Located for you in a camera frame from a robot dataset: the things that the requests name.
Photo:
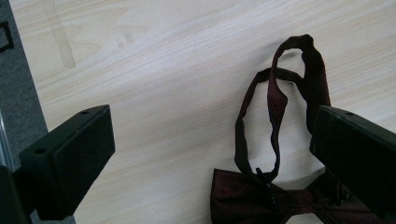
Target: wood grain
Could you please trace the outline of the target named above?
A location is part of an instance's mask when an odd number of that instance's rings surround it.
[[[333,106],[396,132],[391,0],[11,5],[49,129],[85,108],[111,106],[117,152],[75,213],[78,223],[210,223],[213,168],[237,171],[233,126],[243,96],[291,35],[315,38]],[[75,67],[64,63],[67,47]],[[304,73],[299,51],[288,51],[279,66]],[[270,170],[266,86],[260,85],[246,125],[252,167]],[[276,183],[301,189],[322,165],[308,152],[304,101],[289,83],[280,88],[290,103]],[[289,223],[319,221],[301,215]]]

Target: dark red bow tie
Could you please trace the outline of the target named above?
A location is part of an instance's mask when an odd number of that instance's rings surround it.
[[[300,49],[305,64],[304,78],[286,69],[277,68],[277,60],[287,49]],[[215,170],[210,198],[213,223],[286,223],[292,216],[314,213],[326,224],[383,223],[335,177],[325,172],[308,188],[283,190],[272,184],[280,165],[278,134],[288,98],[277,86],[276,79],[296,84],[306,101],[306,126],[312,132],[318,107],[330,105],[324,62],[309,35],[293,36],[276,51],[272,67],[259,72],[250,84],[235,123],[235,163],[242,174]],[[276,154],[271,172],[252,172],[248,162],[248,144],[243,117],[256,86],[269,80],[268,112],[272,124],[271,144]]]

